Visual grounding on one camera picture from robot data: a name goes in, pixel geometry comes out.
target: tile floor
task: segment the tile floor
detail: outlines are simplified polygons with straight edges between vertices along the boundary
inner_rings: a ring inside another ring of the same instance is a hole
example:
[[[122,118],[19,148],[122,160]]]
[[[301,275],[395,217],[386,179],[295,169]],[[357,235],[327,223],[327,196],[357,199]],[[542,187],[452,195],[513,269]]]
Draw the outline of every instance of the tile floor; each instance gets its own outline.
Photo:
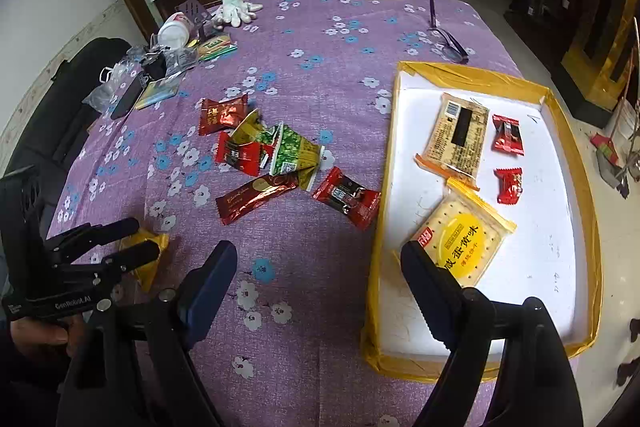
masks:
[[[584,425],[596,426],[622,393],[623,388],[615,385],[618,364],[640,356],[640,341],[631,344],[628,329],[629,320],[640,317],[640,255],[634,248],[634,238],[640,232],[640,184],[631,181],[631,194],[623,200],[600,178],[589,143],[589,135],[596,128],[570,116],[547,69],[504,20],[502,14],[510,0],[463,1],[478,11],[527,80],[553,90],[570,121],[584,162],[598,218],[604,289],[596,342],[578,356],[574,373]]]

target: purple tablecloth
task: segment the purple tablecloth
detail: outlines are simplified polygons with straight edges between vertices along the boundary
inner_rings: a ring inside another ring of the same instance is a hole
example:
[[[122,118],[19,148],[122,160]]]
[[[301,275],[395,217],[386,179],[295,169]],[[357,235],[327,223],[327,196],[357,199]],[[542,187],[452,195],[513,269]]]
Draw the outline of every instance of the purple tablecloth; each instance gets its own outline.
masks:
[[[98,120],[49,233],[126,216],[168,232],[152,292],[177,285],[220,239],[236,245],[236,279],[191,351],[228,426],[409,426],[433,386],[377,375],[358,348],[375,223],[362,233],[298,189],[223,227],[215,198],[250,178],[213,163],[218,136],[196,129],[203,97],[246,91],[265,123],[326,146],[314,189],[335,163],[380,190],[396,64],[445,60],[427,30],[429,0],[257,2],[255,23],[229,30],[238,51],[190,71],[178,96]],[[436,0],[436,10],[470,66],[520,76],[471,6]],[[92,262],[109,253],[94,252]],[[492,390],[481,387],[470,423]]]

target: glove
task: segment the glove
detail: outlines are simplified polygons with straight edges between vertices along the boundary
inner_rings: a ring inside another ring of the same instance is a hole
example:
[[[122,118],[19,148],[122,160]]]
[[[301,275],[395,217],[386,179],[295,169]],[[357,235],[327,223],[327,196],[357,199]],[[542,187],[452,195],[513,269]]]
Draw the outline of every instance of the glove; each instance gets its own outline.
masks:
[[[241,22],[250,23],[256,18],[258,10],[262,9],[262,4],[253,4],[245,0],[222,0],[222,6],[213,14],[213,25],[221,30],[225,24],[231,24],[238,28]]]

